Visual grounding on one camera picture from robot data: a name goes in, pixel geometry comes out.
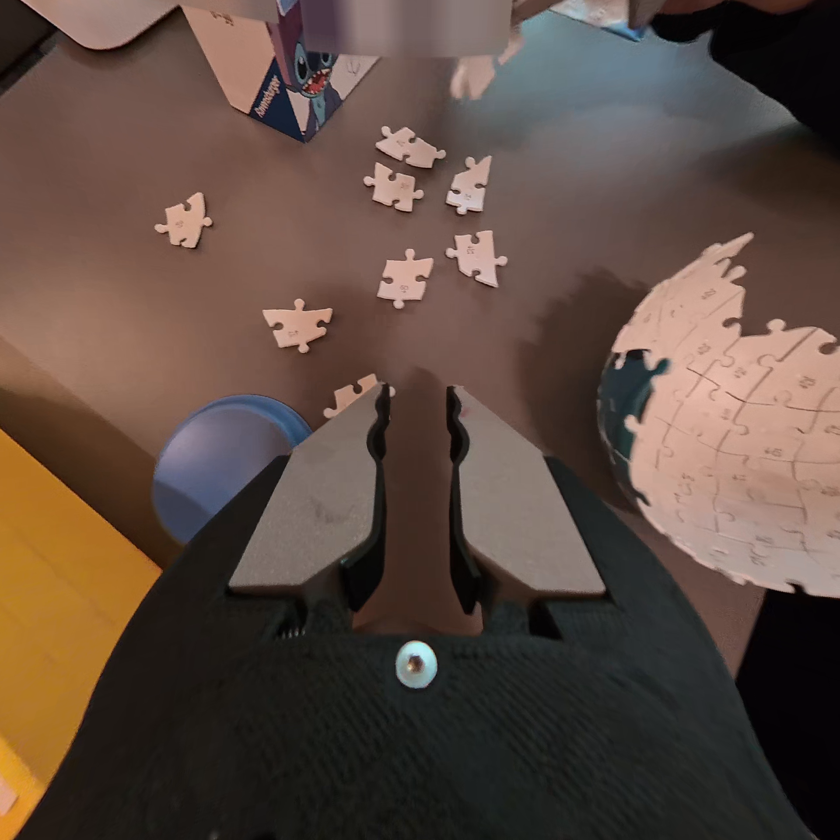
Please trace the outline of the partly built white puzzle ball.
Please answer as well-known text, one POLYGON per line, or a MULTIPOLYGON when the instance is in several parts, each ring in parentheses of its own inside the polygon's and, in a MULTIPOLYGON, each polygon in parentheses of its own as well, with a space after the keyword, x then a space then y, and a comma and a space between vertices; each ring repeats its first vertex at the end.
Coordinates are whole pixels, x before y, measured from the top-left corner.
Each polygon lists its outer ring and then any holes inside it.
POLYGON ((598 392, 616 477, 647 522, 740 584, 839 593, 838 338, 745 334, 745 233, 641 300, 598 392))

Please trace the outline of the person's dark clothing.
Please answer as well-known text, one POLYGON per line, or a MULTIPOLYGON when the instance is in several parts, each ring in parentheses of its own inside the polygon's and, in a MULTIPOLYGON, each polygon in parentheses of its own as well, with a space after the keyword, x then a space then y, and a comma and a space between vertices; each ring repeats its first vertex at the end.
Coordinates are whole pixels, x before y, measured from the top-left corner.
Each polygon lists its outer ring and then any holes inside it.
POLYGON ((838 839, 838 599, 767 591, 736 682, 793 807, 816 837, 838 839))

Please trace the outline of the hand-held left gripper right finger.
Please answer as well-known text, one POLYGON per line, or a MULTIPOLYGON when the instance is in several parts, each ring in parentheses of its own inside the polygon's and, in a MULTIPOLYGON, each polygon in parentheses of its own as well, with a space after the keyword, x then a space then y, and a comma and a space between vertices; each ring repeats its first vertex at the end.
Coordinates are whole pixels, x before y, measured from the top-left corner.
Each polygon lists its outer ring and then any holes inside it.
POLYGON ((595 600, 606 586, 543 452, 469 394, 446 393, 449 572, 465 614, 595 600))

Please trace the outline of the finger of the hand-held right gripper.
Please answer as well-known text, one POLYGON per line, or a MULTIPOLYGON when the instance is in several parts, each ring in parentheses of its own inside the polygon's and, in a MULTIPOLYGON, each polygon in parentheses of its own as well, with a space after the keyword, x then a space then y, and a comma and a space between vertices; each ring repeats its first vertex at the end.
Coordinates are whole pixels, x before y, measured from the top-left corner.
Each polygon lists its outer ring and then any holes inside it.
POLYGON ((511 1, 305 1, 303 34, 312 51, 460 58, 500 53, 511 1))

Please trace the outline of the person's right forearm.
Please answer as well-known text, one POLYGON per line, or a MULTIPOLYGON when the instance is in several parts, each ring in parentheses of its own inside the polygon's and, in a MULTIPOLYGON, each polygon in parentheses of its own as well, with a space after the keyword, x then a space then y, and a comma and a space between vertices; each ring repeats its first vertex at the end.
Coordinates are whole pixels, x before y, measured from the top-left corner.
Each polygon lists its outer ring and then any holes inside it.
POLYGON ((671 1, 650 26, 672 43, 709 35, 720 67, 838 152, 838 1, 671 1))

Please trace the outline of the single white jigsaw piece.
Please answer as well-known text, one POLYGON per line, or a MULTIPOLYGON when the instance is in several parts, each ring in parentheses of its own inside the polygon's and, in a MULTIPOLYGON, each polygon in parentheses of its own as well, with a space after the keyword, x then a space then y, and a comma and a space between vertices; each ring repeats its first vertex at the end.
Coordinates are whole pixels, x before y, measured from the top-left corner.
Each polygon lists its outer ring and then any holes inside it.
POLYGON ((481 99, 497 71, 514 57, 523 44, 520 28, 514 28, 507 47, 498 56, 470 56, 458 59, 449 83, 450 96, 458 101, 481 99))

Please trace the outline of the colourful cartoon puzzle box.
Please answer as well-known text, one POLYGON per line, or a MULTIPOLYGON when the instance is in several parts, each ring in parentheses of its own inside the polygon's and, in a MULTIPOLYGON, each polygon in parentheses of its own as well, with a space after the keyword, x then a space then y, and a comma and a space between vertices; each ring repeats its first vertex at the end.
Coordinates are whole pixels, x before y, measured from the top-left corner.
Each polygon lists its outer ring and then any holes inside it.
POLYGON ((191 1, 181 8, 227 102, 303 143, 379 60, 308 50, 297 1, 191 1))

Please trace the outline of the yellow plastic bin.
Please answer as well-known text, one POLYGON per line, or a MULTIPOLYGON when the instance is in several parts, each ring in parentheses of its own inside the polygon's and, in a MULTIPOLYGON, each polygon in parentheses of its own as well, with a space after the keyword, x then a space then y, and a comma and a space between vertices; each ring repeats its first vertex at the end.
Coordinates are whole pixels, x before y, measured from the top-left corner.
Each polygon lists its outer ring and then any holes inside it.
POLYGON ((159 566, 1 433, 1 837, 15 838, 77 734, 159 566))

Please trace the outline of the white puzzle pieces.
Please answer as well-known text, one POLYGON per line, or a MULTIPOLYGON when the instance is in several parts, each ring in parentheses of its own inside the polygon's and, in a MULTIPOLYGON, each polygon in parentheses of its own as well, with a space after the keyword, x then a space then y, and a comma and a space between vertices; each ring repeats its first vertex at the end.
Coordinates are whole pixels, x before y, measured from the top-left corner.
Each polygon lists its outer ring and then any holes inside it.
MULTIPOLYGON (((381 134, 375 148, 395 161, 414 168, 431 169, 436 161, 446 156, 445 150, 419 138, 408 127, 393 130, 383 126, 381 134)), ((457 215, 483 211, 490 164, 490 155, 480 161, 471 156, 465 159, 465 170, 454 176, 445 200, 448 206, 456 210, 457 215)), ((363 183, 373 190, 372 200, 375 203, 402 213, 411 212, 415 202, 424 197, 424 192, 416 189, 414 176, 394 173, 380 162, 374 165, 372 175, 364 177, 363 183)), ((200 192, 190 196, 185 203, 167 207, 164 215, 165 221, 155 224, 154 230, 166 235, 176 247, 194 249, 204 229, 213 225, 213 220, 206 215, 204 194, 200 192)), ((508 263, 505 256, 496 254, 494 235, 489 230, 455 236, 455 244, 446 248, 445 255, 457 260, 461 274, 493 288, 498 287, 497 268, 508 263)), ((432 257, 418 258, 415 251, 408 248, 403 259, 388 259, 385 262, 376 296, 389 301, 395 310, 403 310, 408 302, 423 299, 433 268, 432 257)), ((327 324, 333 315, 330 308, 307 309, 302 299, 295 300, 290 309, 267 309, 262 312, 277 346, 282 349, 294 348, 302 354, 309 352, 311 341, 326 335, 327 324)), ((356 385, 346 385, 335 391, 335 405, 324 409, 324 417, 336 417, 378 384, 377 376, 368 374, 359 379, 356 385)))

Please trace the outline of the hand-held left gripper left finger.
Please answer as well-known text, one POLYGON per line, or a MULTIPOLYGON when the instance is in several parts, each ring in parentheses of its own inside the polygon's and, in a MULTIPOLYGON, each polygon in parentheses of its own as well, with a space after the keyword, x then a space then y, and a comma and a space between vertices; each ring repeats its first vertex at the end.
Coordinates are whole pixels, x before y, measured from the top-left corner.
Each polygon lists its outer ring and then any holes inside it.
POLYGON ((334 596, 357 613, 385 565, 385 430, 391 389, 375 383, 297 446, 228 582, 238 595, 334 596))

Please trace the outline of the blue round puzzle stand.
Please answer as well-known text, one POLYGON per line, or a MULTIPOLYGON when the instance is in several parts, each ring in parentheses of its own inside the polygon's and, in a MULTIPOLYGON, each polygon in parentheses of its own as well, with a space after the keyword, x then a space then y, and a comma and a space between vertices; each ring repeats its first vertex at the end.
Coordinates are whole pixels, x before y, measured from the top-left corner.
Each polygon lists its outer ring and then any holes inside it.
POLYGON ((154 467, 152 503, 163 529, 185 545, 272 460, 312 434, 283 402, 231 395, 174 431, 154 467))

